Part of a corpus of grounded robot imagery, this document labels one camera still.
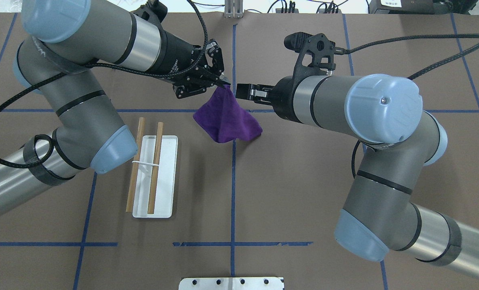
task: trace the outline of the blue cap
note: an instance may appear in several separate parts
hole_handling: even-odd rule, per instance
[[[429,160],[427,160],[424,163],[424,166],[431,165],[435,163],[436,160],[440,159],[440,157],[444,156],[444,153],[447,150],[447,143],[448,143],[447,132],[445,132],[444,127],[440,125],[438,120],[435,117],[433,117],[433,115],[429,114],[429,112],[426,112],[426,113],[429,116],[431,116],[431,118],[433,118],[433,120],[436,123],[436,126],[438,126],[438,132],[440,133],[440,140],[438,141],[438,148],[436,149],[436,152],[433,154],[433,156]]]
[[[125,163],[138,153],[138,145],[127,125],[123,125],[98,150],[91,168],[103,174]]]
[[[372,262],[381,262],[389,252],[381,239],[344,209],[340,211],[334,238],[351,253]]]
[[[21,73],[21,70],[19,69],[19,66],[17,64],[17,54],[16,52],[16,57],[14,58],[14,61],[12,62],[12,71],[14,72],[14,76],[16,77],[17,81],[24,86],[25,88],[28,88],[32,86],[26,79],[23,77],[23,74]],[[38,94],[43,94],[39,89],[35,89],[32,92],[38,93]]]
[[[404,77],[372,74],[354,83],[345,99],[350,129],[372,143],[399,143],[411,136],[422,116],[418,86]]]
[[[55,44],[77,32],[90,8],[91,0],[24,0],[21,22],[28,34]]]

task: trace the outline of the purple towel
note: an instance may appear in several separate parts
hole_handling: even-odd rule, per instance
[[[250,141],[263,132],[258,121],[240,107],[230,86],[217,87],[209,101],[193,115],[193,119],[217,143],[236,138]]]

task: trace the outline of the white metal plate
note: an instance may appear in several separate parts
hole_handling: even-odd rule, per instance
[[[148,214],[148,197],[152,180],[152,167],[139,164],[138,180],[134,195],[132,216],[136,218],[169,218],[173,211],[173,192],[175,191],[175,167],[177,165],[177,136],[163,136],[157,191],[152,214]],[[155,136],[143,136],[140,161],[152,163],[155,151]]]
[[[179,290],[284,290],[284,278],[185,278],[180,281]]]

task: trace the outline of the white label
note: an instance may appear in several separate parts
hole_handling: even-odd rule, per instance
[[[381,0],[381,5],[389,7],[402,7],[400,0]]]

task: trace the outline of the wooden dowel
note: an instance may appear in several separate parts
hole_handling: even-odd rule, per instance
[[[136,134],[136,144],[138,144],[138,154],[134,156],[134,161],[140,160],[142,138],[144,134],[145,134],[145,119],[144,117],[140,117],[140,121],[138,123],[138,133]],[[133,163],[132,172],[130,173],[129,195],[127,196],[127,207],[125,209],[126,213],[130,213],[132,211],[132,208],[134,207],[134,195],[136,193],[136,182],[138,181],[138,169],[139,169],[139,164]]]
[[[157,135],[155,136],[155,149],[153,154],[153,163],[159,164],[161,159],[161,142],[163,140],[164,123],[157,123]],[[148,211],[149,215],[153,214],[155,206],[155,192],[157,191],[157,176],[159,175],[159,167],[152,167],[152,181],[150,183],[150,196],[148,197]]]

